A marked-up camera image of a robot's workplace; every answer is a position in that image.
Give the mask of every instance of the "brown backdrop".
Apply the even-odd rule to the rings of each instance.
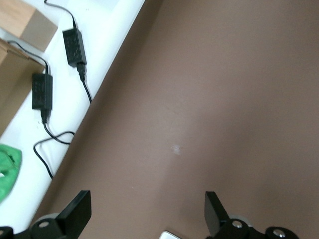
[[[213,190],[317,238],[318,26],[317,0],[147,1],[36,216],[90,189],[81,238],[200,239]]]

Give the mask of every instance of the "metal screw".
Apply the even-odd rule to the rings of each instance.
[[[236,228],[242,228],[243,224],[240,221],[233,221],[233,226]]]
[[[286,236],[285,233],[280,229],[274,229],[273,233],[280,238],[284,238]]]
[[[44,227],[46,227],[46,226],[49,225],[49,224],[50,224],[49,222],[45,221],[45,222],[40,223],[40,224],[39,224],[39,227],[40,227],[40,228],[44,228]]]

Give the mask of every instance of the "cardboard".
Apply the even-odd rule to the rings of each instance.
[[[36,8],[20,0],[0,0],[0,27],[41,51],[57,30]]]
[[[43,65],[0,39],[0,136],[32,89],[32,74],[43,70]]]

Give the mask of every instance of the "white surface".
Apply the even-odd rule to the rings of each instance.
[[[180,239],[179,237],[175,236],[173,233],[168,231],[164,231],[159,239]]]
[[[54,134],[70,130],[76,132],[89,107],[87,95],[76,69],[67,64],[62,31],[72,28],[70,15],[51,8],[41,0],[25,0],[38,8],[59,26],[46,52],[53,75],[53,110],[49,127]],[[82,32],[87,58],[87,85],[94,96],[98,91],[116,53],[127,35],[144,0],[51,0],[70,10]],[[16,39],[1,31],[5,40]],[[34,53],[38,50],[23,46]],[[31,109],[31,93],[0,138],[0,143],[22,150],[22,166],[18,180],[10,195],[0,203],[0,226],[11,226],[14,232],[25,230],[41,203],[51,179],[33,152],[33,145],[47,138],[39,111]],[[59,168],[68,146],[54,142],[38,147],[53,174]]]

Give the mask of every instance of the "green fabric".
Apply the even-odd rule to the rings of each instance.
[[[22,162],[22,152],[0,144],[0,202],[12,190]]]

